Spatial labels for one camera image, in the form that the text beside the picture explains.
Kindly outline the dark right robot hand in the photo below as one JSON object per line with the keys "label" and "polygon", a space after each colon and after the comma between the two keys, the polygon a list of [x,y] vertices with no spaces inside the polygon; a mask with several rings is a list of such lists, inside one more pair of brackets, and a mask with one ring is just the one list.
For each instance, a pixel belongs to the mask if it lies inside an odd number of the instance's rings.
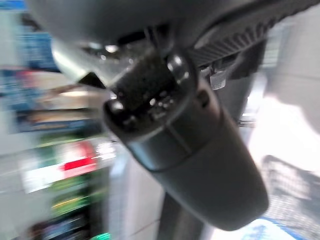
{"label": "dark right robot hand", "polygon": [[138,163],[204,222],[237,230],[268,208],[262,177],[201,70],[246,56],[315,0],[28,0],[75,81],[114,93],[103,118]]}

